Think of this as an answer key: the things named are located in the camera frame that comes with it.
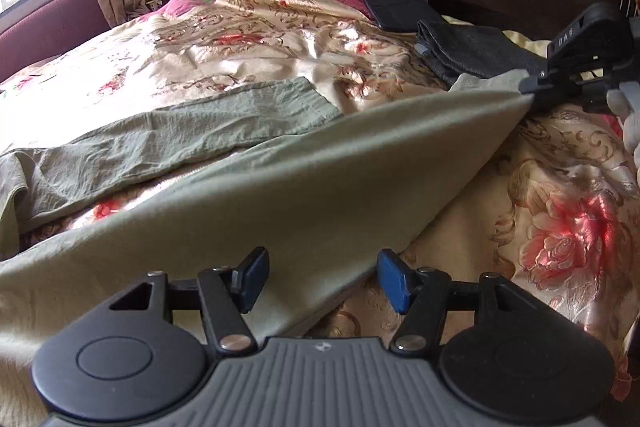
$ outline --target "black gripper mechanism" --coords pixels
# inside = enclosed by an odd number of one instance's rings
[[[31,369],[36,389],[50,410],[80,421],[130,422],[167,409],[197,387],[211,360],[257,350],[241,313],[268,276],[262,247],[195,280],[149,272],[44,344]],[[207,346],[172,325],[174,310],[200,311]]]
[[[609,394],[614,364],[603,343],[498,273],[455,282],[378,254],[378,279],[406,315],[389,350],[430,359],[459,399],[498,419],[557,425],[584,417]],[[449,311],[475,311],[475,325],[440,346]]]
[[[520,82],[522,94],[534,95],[530,114],[548,112],[562,103],[577,103],[585,112],[611,114],[607,91],[640,78],[637,42],[637,17],[627,19],[605,2],[589,6],[549,43],[546,70]],[[601,78],[583,80],[580,76],[601,68]]]

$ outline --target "metal screw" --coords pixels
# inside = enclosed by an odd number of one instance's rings
[[[402,351],[418,351],[427,345],[427,340],[420,335],[405,335],[396,340],[396,347]]]
[[[220,339],[220,347],[226,351],[242,351],[251,346],[251,343],[246,335],[227,335]]]

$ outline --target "black round disc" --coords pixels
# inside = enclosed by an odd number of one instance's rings
[[[463,401],[502,420],[553,425],[606,398],[614,365],[604,344],[561,315],[500,315],[442,350],[440,372]]]
[[[78,321],[52,337],[31,370],[53,411],[117,423],[178,402],[206,367],[202,345],[187,331],[144,312],[122,311],[108,321]]]

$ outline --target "gray ribbed plate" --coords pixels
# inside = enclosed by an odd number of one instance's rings
[[[65,427],[52,417],[43,427]],[[453,397],[424,360],[379,339],[271,339],[226,359],[189,403],[144,427],[498,427]],[[599,426],[589,418],[571,427]]]

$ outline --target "maroon sofa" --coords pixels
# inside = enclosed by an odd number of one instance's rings
[[[0,82],[108,29],[97,0],[53,0],[0,34]]]

